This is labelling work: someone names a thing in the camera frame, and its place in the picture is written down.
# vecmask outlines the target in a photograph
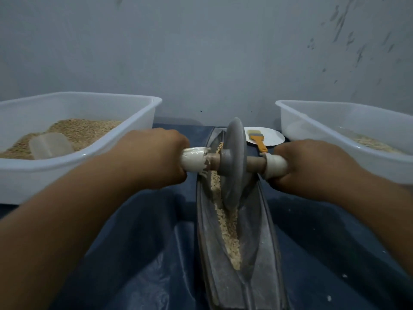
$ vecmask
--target white plastic tub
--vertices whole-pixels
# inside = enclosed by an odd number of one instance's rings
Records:
[[[48,160],[0,159],[0,203],[21,204],[87,158],[110,149],[130,130],[152,128],[157,97],[107,93],[51,93],[0,102],[0,151],[62,119],[119,120],[89,147]]]
[[[365,169],[396,183],[413,184],[413,116],[346,102],[278,100],[282,133],[290,140],[316,139],[340,146]],[[339,127],[377,139],[408,155],[362,146]]]

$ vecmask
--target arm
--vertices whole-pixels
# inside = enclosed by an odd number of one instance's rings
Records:
[[[135,192],[181,183],[188,139],[132,131],[0,221],[2,309],[46,309],[113,212]]]
[[[413,275],[413,197],[404,188],[361,168],[337,146],[301,140],[277,146],[288,174],[270,180],[282,191],[343,207],[366,224]]]

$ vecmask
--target white handle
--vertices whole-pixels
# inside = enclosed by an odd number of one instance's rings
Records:
[[[287,174],[287,161],[280,155],[272,155],[268,152],[261,153],[267,160],[267,166],[263,174],[264,179],[281,177]]]
[[[181,166],[187,172],[202,172],[205,168],[207,147],[187,148],[182,151]]]

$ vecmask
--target left hand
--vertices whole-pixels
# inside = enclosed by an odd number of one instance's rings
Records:
[[[121,163],[122,172],[133,188],[160,189],[185,181],[187,175],[180,157],[188,147],[188,138],[176,130],[132,130],[106,155]]]

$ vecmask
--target white paper plate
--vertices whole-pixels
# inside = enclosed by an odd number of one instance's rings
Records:
[[[245,137],[247,138],[247,141],[249,143],[253,143],[256,145],[256,142],[254,140],[251,140],[248,136],[248,131],[251,129],[261,131],[261,134],[264,135],[264,145],[266,147],[276,146],[285,141],[284,135],[274,129],[265,127],[244,127]]]

